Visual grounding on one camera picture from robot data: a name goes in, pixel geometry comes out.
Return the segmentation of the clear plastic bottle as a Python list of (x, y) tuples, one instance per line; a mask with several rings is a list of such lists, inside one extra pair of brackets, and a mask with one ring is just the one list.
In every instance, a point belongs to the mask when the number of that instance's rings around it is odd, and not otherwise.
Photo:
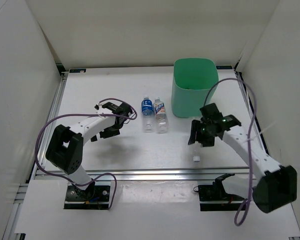
[(199, 163), (201, 161), (201, 145), (194, 144), (191, 148), (192, 160), (194, 163)]

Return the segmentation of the white label plastic bottle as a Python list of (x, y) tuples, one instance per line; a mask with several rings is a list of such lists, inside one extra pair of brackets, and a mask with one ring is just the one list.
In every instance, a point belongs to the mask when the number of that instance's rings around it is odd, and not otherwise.
[(164, 134), (168, 131), (168, 118), (166, 114), (165, 104), (158, 97), (154, 100), (153, 108), (155, 113), (157, 133)]

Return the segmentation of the blue label plastic bottle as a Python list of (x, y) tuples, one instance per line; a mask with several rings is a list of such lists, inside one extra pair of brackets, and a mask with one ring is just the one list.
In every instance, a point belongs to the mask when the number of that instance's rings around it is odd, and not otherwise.
[(154, 110), (152, 101), (149, 96), (144, 96), (141, 102), (141, 112), (143, 121), (143, 131), (146, 133), (151, 133), (154, 131)]

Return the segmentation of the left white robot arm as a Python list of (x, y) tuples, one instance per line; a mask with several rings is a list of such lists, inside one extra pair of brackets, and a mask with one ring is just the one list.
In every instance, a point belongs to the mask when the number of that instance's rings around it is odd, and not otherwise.
[(95, 181), (82, 166), (83, 147), (100, 138), (115, 137), (127, 120), (135, 119), (135, 109), (126, 102), (116, 105), (107, 98), (94, 108), (96, 114), (70, 126), (58, 125), (50, 139), (45, 158), (60, 169), (74, 186), (75, 193), (84, 201), (95, 196)]

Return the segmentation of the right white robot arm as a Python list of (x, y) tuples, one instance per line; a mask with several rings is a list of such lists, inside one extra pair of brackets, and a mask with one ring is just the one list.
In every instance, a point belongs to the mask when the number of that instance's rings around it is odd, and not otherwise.
[(292, 166), (282, 166), (249, 141), (241, 122), (233, 115), (222, 115), (215, 103), (200, 108), (200, 112), (201, 119), (191, 123), (188, 144), (198, 142), (212, 147), (218, 137), (252, 168), (255, 177), (249, 180), (233, 173), (223, 174), (210, 185), (198, 186), (200, 201), (241, 201), (248, 198), (251, 187), (252, 201), (262, 212), (269, 213), (297, 199), (297, 171)]

